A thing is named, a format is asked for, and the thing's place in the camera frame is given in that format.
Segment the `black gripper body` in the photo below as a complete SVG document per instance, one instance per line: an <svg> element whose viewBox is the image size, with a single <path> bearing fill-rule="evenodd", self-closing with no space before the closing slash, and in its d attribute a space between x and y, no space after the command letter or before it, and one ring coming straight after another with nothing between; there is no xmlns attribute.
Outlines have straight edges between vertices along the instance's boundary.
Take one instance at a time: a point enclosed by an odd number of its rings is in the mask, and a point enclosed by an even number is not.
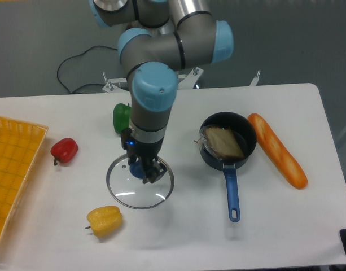
<svg viewBox="0 0 346 271"><path fill-rule="evenodd" d="M154 143L144 143L133 137L131 128L126 128L121 132L121 144L127 155L136 155L137 161L140 161L142 166L143 158L157 158L163 139Z"/></svg>

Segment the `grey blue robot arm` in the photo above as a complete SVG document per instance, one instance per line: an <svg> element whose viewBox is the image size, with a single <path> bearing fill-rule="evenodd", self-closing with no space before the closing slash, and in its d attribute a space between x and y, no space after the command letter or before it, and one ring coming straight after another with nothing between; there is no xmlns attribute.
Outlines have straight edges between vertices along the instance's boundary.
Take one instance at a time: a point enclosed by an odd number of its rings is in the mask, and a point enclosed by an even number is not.
<svg viewBox="0 0 346 271"><path fill-rule="evenodd" d="M121 132L128 163L139 163L144 183L161 179L158 160L178 89L178 72L231 57L233 32L216 21L206 1L90 1L100 25L139 22L119 38L117 50L132 104Z"/></svg>

